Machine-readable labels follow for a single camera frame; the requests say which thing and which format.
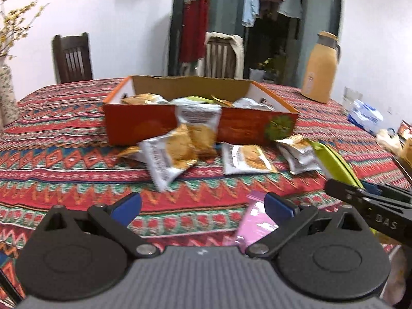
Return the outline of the patterned red tablecloth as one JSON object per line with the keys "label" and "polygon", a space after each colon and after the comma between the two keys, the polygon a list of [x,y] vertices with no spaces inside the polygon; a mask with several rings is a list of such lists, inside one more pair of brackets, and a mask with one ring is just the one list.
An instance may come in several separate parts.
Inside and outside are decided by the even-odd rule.
{"label": "patterned red tablecloth", "polygon": [[289,289],[266,262],[242,257],[226,241],[234,234],[253,191],[335,211],[323,192],[325,177],[292,175],[276,150],[277,172],[224,176],[220,160],[200,162],[166,193],[148,171],[119,160],[108,144],[104,98],[117,79],[58,84],[20,101],[20,118],[1,133],[1,270],[20,286],[15,266],[24,245],[56,204],[83,211],[131,193],[142,212],[130,228],[166,250],[136,262],[105,294],[76,302],[26,297],[21,308],[329,308]]}

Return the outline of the red tassel hanging decoration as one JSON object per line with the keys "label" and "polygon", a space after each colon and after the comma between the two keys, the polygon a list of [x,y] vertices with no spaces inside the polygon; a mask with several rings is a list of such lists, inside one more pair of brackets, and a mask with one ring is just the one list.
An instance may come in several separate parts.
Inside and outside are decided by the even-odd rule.
{"label": "red tassel hanging decoration", "polygon": [[184,0],[180,63],[193,63],[204,57],[210,2],[211,0]]}

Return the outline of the white grey snack pack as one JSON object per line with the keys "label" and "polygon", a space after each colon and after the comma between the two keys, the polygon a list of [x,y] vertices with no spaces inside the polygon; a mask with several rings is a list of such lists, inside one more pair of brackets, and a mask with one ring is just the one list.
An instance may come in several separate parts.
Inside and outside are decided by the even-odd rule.
{"label": "white grey snack pack", "polygon": [[240,98],[232,103],[233,107],[236,108],[243,108],[243,109],[257,109],[257,110],[265,110],[265,111],[274,111],[273,107],[266,105],[264,103],[256,102],[254,99],[251,98]]}

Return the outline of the chair with beige cloth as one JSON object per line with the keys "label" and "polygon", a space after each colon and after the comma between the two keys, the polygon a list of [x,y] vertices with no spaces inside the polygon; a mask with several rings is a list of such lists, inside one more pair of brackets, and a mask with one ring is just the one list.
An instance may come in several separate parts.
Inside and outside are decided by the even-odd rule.
{"label": "chair with beige cloth", "polygon": [[243,73],[243,38],[235,34],[207,32],[205,55],[198,61],[196,75],[241,80]]}

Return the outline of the dark wooden chair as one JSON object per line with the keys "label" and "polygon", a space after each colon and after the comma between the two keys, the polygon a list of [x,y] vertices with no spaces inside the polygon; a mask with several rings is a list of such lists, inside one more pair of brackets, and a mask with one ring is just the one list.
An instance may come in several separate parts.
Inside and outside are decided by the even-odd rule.
{"label": "dark wooden chair", "polygon": [[57,84],[92,80],[89,34],[56,35],[52,40],[52,55]]}

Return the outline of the long green snack bar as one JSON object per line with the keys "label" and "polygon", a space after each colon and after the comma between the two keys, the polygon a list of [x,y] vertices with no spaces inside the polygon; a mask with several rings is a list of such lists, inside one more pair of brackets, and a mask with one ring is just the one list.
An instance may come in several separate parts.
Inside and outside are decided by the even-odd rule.
{"label": "long green snack bar", "polygon": [[321,142],[310,141],[310,144],[326,178],[335,179],[358,188],[364,188],[352,167],[337,151]]}

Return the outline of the hanging blue shirt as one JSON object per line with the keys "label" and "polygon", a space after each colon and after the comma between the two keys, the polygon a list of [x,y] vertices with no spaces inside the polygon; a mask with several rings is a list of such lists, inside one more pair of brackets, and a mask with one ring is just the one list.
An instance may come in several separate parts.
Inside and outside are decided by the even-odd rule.
{"label": "hanging blue shirt", "polygon": [[255,20],[259,14],[259,8],[259,0],[244,0],[242,26],[246,28],[254,26]]}

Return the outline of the pink snack pack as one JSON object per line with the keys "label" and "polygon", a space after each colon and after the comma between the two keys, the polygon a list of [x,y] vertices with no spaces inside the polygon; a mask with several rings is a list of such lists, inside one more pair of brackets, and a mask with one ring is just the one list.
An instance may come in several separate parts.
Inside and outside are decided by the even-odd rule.
{"label": "pink snack pack", "polygon": [[247,247],[278,228],[278,225],[265,212],[264,198],[263,192],[251,191],[248,194],[248,207],[236,232],[224,239],[224,246],[237,246],[244,252]]}

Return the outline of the oat crisp pack against box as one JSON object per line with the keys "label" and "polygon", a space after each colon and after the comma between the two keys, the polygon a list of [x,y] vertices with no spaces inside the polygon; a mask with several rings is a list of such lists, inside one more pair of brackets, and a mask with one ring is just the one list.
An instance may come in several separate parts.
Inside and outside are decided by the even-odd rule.
{"label": "oat crisp pack against box", "polygon": [[221,113],[222,107],[215,104],[176,105],[177,121],[188,128],[199,158],[212,158],[217,154],[215,144]]}

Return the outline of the oat crisp pack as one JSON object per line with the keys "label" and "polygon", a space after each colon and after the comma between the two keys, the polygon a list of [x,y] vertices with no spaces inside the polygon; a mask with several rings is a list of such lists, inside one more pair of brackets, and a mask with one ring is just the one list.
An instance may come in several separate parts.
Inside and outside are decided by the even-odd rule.
{"label": "oat crisp pack", "polygon": [[159,192],[198,161],[186,124],[169,133],[139,143],[149,174]]}
{"label": "oat crisp pack", "polygon": [[309,171],[321,171],[311,143],[303,136],[292,135],[277,140],[276,145],[282,156],[287,160],[289,172],[292,175]]}
{"label": "oat crisp pack", "polygon": [[221,158],[225,175],[277,173],[263,149],[255,144],[223,143]]}
{"label": "oat crisp pack", "polygon": [[188,128],[199,158],[212,158],[217,154],[215,144],[221,113],[222,107],[215,104],[176,105],[177,121]]}

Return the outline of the white blue tissue pack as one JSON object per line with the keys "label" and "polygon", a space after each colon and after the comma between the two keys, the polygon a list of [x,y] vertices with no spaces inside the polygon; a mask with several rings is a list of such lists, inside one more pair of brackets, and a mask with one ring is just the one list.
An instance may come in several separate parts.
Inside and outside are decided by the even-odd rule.
{"label": "white blue tissue pack", "polygon": [[374,107],[355,100],[348,113],[347,120],[370,135],[375,136],[383,125],[382,114]]}

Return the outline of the oat crisp pack on pile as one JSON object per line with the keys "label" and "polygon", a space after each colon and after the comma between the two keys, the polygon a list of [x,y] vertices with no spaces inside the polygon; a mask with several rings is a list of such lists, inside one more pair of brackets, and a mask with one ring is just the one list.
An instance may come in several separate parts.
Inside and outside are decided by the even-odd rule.
{"label": "oat crisp pack on pile", "polygon": [[149,174],[159,192],[198,161],[186,124],[169,133],[139,143]]}

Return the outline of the large orange snack bag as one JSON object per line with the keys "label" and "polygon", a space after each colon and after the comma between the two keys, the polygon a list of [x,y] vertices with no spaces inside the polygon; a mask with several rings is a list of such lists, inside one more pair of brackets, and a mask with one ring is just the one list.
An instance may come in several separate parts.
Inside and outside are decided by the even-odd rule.
{"label": "large orange snack bag", "polygon": [[216,96],[213,96],[213,95],[212,95],[212,100],[213,100],[216,104],[219,104],[219,105],[221,105],[221,106],[223,106],[223,107],[233,107],[233,103],[232,103],[232,102],[230,102],[230,101],[228,101],[228,100],[224,100],[224,99],[217,98]]}

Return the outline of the drinking glass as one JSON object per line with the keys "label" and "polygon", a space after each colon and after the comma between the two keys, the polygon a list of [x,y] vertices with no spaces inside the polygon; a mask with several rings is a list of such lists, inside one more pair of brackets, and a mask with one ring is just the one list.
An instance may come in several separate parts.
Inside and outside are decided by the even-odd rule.
{"label": "drinking glass", "polygon": [[359,91],[355,91],[351,88],[344,88],[344,95],[342,99],[342,107],[345,111],[350,111],[353,107],[355,100],[361,100],[363,95]]}

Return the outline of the orange thermos jug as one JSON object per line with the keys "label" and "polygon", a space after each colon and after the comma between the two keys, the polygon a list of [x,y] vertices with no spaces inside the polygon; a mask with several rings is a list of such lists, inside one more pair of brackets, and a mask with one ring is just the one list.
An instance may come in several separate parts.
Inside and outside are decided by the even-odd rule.
{"label": "orange thermos jug", "polygon": [[336,35],[321,31],[312,49],[304,74],[301,94],[308,99],[327,103],[339,64],[341,48]]}

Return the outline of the orange pumpkin cardboard box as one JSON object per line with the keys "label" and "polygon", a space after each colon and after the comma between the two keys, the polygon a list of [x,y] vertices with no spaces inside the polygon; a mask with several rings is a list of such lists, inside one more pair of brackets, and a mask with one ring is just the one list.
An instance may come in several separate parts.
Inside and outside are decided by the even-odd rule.
{"label": "orange pumpkin cardboard box", "polygon": [[134,145],[182,124],[201,141],[266,145],[290,136],[299,112],[251,80],[133,75],[103,101],[110,144]]}

